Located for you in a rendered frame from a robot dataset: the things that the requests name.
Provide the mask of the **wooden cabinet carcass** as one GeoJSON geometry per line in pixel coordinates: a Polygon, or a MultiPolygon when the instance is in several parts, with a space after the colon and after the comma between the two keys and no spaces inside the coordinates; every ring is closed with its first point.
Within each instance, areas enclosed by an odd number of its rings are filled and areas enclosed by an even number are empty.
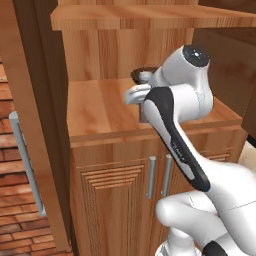
{"type": "MultiPolygon", "coordinates": [[[[202,6],[198,0],[58,0],[57,7],[66,5],[202,6]]],[[[177,48],[191,43],[195,29],[55,30],[63,36],[68,70],[70,196],[78,252],[84,235],[78,227],[84,216],[79,206],[83,172],[130,166],[155,156],[153,223],[160,158],[168,151],[150,125],[139,122],[139,106],[126,104],[124,94],[134,84],[134,69],[158,68],[177,48]]]]}

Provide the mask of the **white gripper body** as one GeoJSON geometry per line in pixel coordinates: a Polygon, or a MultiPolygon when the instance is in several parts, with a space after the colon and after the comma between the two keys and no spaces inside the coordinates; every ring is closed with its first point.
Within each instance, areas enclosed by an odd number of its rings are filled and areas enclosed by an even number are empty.
{"type": "Polygon", "coordinates": [[[150,90],[151,86],[149,84],[140,84],[131,87],[128,91],[125,92],[125,103],[141,104],[150,90]]]}

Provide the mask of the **wooden cabinet shelf board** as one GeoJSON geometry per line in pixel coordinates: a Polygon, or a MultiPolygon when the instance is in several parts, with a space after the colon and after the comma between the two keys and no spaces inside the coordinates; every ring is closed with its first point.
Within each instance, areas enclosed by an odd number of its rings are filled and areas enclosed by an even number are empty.
{"type": "Polygon", "coordinates": [[[256,14],[199,5],[66,5],[50,18],[53,30],[256,27],[256,14]]]}

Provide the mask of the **ribbed wooden cupboard door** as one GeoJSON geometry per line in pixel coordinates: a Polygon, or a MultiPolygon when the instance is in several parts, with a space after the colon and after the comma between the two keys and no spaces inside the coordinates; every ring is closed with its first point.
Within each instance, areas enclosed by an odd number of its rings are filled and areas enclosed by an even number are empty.
{"type": "Polygon", "coordinates": [[[146,197],[149,161],[80,174],[80,256],[149,256],[154,211],[153,195],[146,197]]]}
{"type": "Polygon", "coordinates": [[[161,194],[166,169],[166,155],[160,158],[160,172],[157,178],[156,205],[154,221],[152,223],[149,256],[200,256],[199,246],[196,248],[194,240],[183,231],[170,227],[168,215],[176,220],[182,217],[185,220],[189,214],[184,208],[195,207],[216,213],[211,201],[204,193],[193,190],[185,178],[179,173],[178,167],[172,159],[167,196],[161,194]]]}

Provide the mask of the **tall wooden cabinet door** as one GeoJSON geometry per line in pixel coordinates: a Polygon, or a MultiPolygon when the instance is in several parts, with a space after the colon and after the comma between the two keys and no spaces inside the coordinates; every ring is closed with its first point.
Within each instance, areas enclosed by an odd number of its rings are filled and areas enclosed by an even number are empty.
{"type": "Polygon", "coordinates": [[[57,0],[13,0],[36,106],[29,155],[59,250],[70,245],[68,76],[62,34],[52,30],[57,0]]]}

